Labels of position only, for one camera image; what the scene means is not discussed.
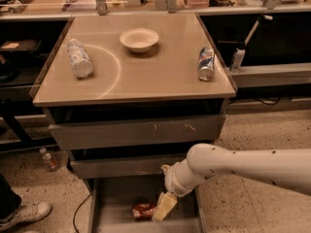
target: shoe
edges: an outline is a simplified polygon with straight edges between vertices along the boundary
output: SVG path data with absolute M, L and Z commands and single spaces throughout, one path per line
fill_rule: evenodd
M 51 204 L 40 202 L 38 204 L 19 206 L 12 219 L 6 223 L 0 223 L 0 232 L 7 230 L 21 222 L 36 222 L 46 217 L 52 210 Z

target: drawer front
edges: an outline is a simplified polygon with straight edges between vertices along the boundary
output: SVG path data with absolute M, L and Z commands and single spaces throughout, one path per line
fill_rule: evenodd
M 80 179 L 113 178 L 162 174 L 163 164 L 172 165 L 186 155 L 160 155 L 118 159 L 71 161 L 71 167 Z
M 124 121 L 52 124 L 50 131 L 63 150 L 216 140 L 224 116 L 185 116 Z

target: speckled floor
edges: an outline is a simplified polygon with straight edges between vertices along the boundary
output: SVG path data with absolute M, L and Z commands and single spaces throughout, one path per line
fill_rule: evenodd
M 215 145 L 229 150 L 311 148 L 311 101 L 231 104 L 220 139 Z M 45 131 L 43 118 L 25 122 L 31 134 Z M 12 138 L 8 131 L 0 141 Z M 67 170 L 67 155 L 53 149 L 60 169 L 49 172 L 37 151 L 0 154 L 0 173 L 21 195 L 23 203 L 46 200 L 52 213 L 37 223 L 14 227 L 9 233 L 40 230 L 72 233 L 73 216 L 88 196 L 83 181 Z M 293 233 L 310 232 L 311 196 L 234 176 L 221 176 L 199 188 L 208 232 Z M 87 233 L 91 199 L 77 213 L 77 227 Z

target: soda can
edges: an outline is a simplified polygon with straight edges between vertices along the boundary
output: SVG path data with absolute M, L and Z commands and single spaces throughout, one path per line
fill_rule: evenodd
M 213 79 L 214 69 L 214 51 L 210 48 L 203 48 L 198 59 L 198 78 L 204 82 L 209 82 Z

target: cable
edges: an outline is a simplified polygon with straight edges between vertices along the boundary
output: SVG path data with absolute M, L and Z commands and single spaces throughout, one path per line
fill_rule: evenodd
M 267 102 L 264 102 L 263 100 L 259 99 L 259 98 L 256 98 L 257 101 L 261 102 L 262 104 L 264 105 L 268 105 L 268 106 L 275 106 L 277 105 L 280 100 L 281 100 L 282 97 L 278 97 L 276 100 L 272 100 L 272 99 L 268 99 L 268 98 L 265 98 L 265 100 L 269 101 L 268 103 Z
M 78 206 L 76 212 L 74 213 L 74 217 L 73 217 L 73 219 L 72 219 L 72 222 L 73 222 L 74 228 L 75 228 L 75 230 L 76 230 L 76 233 L 79 233 L 79 230 L 78 230 L 78 228 L 77 228 L 77 226 L 76 226 L 76 215 L 77 215 L 77 212 L 78 212 L 78 210 L 82 207 L 82 205 L 86 202 L 86 200 L 87 200 L 89 197 L 90 197 L 90 194 L 87 196 L 87 198 L 85 198 L 84 201 L 82 201 L 82 203 Z

